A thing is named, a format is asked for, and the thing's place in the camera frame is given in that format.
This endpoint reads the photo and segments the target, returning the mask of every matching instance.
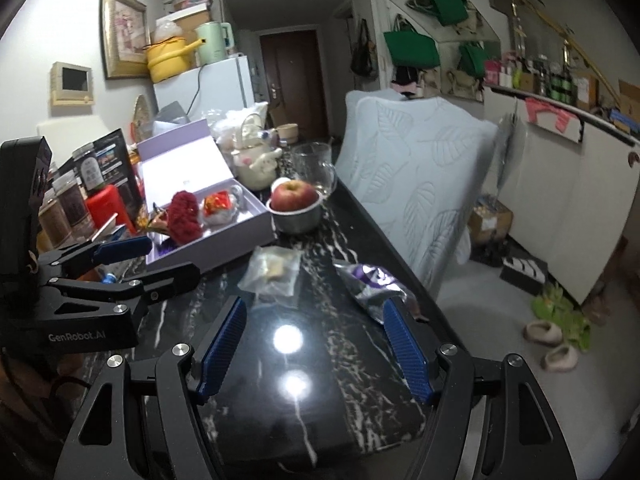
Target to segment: silver snack bag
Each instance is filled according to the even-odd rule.
[[[414,318],[424,319],[414,294],[384,267],[350,264],[334,260],[334,267],[358,304],[378,323],[383,324],[382,306],[392,297],[402,298]]]

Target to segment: doorway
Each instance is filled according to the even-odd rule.
[[[318,36],[315,30],[260,37],[270,107],[284,107],[302,140],[329,136]]]

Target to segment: red apple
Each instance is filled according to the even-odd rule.
[[[274,211],[299,211],[318,200],[318,192],[302,180],[288,180],[280,184],[271,194],[271,209]]]

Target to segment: yellow pot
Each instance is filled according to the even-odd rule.
[[[159,83],[191,70],[189,54],[204,43],[204,40],[196,40],[187,45],[184,38],[176,37],[151,45],[146,51],[146,66],[151,72],[151,81]]]

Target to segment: slipper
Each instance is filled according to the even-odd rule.
[[[562,344],[547,352],[540,364],[547,372],[568,372],[578,364],[578,351],[573,345]]]
[[[562,342],[562,330],[555,323],[537,319],[529,323],[522,331],[524,339],[532,343],[558,346]]]

